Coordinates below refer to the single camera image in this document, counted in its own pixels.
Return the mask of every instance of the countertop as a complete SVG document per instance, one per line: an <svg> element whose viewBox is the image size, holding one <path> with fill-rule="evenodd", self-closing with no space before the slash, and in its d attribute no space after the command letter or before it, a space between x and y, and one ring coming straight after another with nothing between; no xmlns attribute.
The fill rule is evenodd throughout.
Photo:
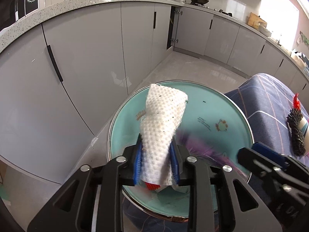
<svg viewBox="0 0 309 232"><path fill-rule="evenodd" d="M61 3L57 3L51 6L48 6L44 9L38 10L37 12L19 20L14 25L12 25L10 28L5 30L4 32L0 33L0 53L14 40L16 40L18 37L20 37L22 34L30 30L31 28L39 25L40 23L47 21L50 18L53 18L55 16L58 16L60 14L63 14L65 12L95 5L95 4L101 4L101 3L109 3L109 2L124 2L124 1L143 1L143 2L157 2L157 3L166 3L174 6L179 7L187 7L192 9L197 9L201 11L205 11L211 14L214 14L216 16L220 16L222 18L225 18L227 20L230 20L232 22L235 22L239 24L242 27L245 27L254 33L258 34L260 37L264 38L266 41L271 43L273 46L275 46L279 51L281 51L285 56L288 57L288 59L291 60L292 63L298 67L294 59L291 58L280 46L276 45L272 40L264 36L259 31L255 30L254 28L248 26L247 24L243 23L242 21L230 17L228 15L219 13L218 11L214 11L212 9L208 8L202 8L195 5L190 4L183 4L180 2L172 1L172 0L66 0ZM303 72L302 69L300 69L303 73L303 75L309 80L309 77Z"/></svg>

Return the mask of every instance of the white textured cloth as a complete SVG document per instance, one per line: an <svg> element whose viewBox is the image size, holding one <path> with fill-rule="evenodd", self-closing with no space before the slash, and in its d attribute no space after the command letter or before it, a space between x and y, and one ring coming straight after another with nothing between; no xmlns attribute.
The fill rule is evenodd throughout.
<svg viewBox="0 0 309 232"><path fill-rule="evenodd" d="M172 185L169 145L178 128L188 96L177 89L151 84L146 99L146 117L140 129L143 139L141 179Z"/></svg>

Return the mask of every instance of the floor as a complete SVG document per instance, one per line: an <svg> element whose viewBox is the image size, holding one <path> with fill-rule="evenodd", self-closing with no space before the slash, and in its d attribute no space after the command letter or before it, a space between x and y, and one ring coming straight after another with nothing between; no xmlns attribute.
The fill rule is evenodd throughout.
<svg viewBox="0 0 309 232"><path fill-rule="evenodd" d="M234 90L247 79L209 60L172 52L135 90L152 83L166 80L188 80L200 83L222 93ZM106 164L107 124L81 157L73 171L83 164L92 167ZM26 230L29 222L43 207L60 185L42 182L8 167L3 180L10 211L21 227ZM134 225L124 216L124 231L135 232Z"/></svg>

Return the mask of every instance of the black cabinet handle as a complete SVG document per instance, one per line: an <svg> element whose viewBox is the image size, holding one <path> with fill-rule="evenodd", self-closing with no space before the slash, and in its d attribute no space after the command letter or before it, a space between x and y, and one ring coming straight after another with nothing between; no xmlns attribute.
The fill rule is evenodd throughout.
<svg viewBox="0 0 309 232"><path fill-rule="evenodd" d="M156 24L156 21L157 21L157 12L155 11L154 12L154 29L155 29L155 24Z"/></svg>
<svg viewBox="0 0 309 232"><path fill-rule="evenodd" d="M48 50L49 57L50 57L50 59L53 63L53 66L55 68L55 71L57 73L57 76L58 76L60 82L63 82L63 78L62 78L60 71L58 69L58 66L57 66L57 63L56 63L56 60L55 60L55 57L54 57L54 54L53 54L53 51L52 51L52 48L50 47L50 45L47 46L47 50Z"/></svg>
<svg viewBox="0 0 309 232"><path fill-rule="evenodd" d="M262 50L261 50L261 53L260 53L260 54L262 54L264 47L265 47L265 45L263 45L263 48L262 48Z"/></svg>

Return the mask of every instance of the red fabric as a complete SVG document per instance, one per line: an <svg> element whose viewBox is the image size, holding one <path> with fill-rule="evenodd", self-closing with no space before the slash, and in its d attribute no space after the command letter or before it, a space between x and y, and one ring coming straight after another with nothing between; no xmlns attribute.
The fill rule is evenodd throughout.
<svg viewBox="0 0 309 232"><path fill-rule="evenodd" d="M148 190L156 190L158 188L160 188L160 185L156 185L156 184L151 184L151 183L148 183L148 182L145 182Z"/></svg>
<svg viewBox="0 0 309 232"><path fill-rule="evenodd" d="M297 97L298 97L298 93L296 93L294 98L293 98L293 108L300 110L300 102L297 99Z"/></svg>

